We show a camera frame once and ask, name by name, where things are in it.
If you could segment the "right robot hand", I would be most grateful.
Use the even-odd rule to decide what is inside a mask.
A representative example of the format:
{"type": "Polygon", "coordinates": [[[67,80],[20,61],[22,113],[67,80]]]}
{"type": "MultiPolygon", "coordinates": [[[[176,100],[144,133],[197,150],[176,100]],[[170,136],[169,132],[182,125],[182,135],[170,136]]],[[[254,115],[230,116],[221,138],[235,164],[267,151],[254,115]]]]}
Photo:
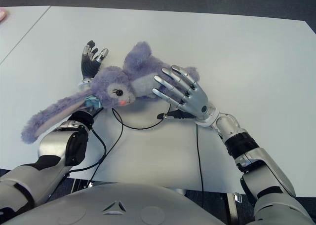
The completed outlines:
{"type": "Polygon", "coordinates": [[[162,73],[173,82],[169,83],[159,75],[154,80],[164,87],[164,91],[153,88],[152,92],[175,106],[177,109],[190,113],[199,120],[207,120],[211,117],[211,110],[206,93],[198,82],[182,67],[173,65],[170,69],[162,68],[162,73]]]}

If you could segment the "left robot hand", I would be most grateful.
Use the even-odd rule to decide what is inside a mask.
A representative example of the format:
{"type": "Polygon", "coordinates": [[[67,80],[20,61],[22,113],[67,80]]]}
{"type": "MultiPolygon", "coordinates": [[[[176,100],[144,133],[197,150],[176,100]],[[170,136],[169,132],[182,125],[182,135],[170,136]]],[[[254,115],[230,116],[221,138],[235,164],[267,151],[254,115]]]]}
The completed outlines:
{"type": "Polygon", "coordinates": [[[95,77],[103,60],[107,57],[109,50],[104,48],[94,57],[97,52],[98,48],[95,48],[95,42],[93,40],[90,40],[83,48],[81,56],[81,73],[83,79],[95,77]]]}

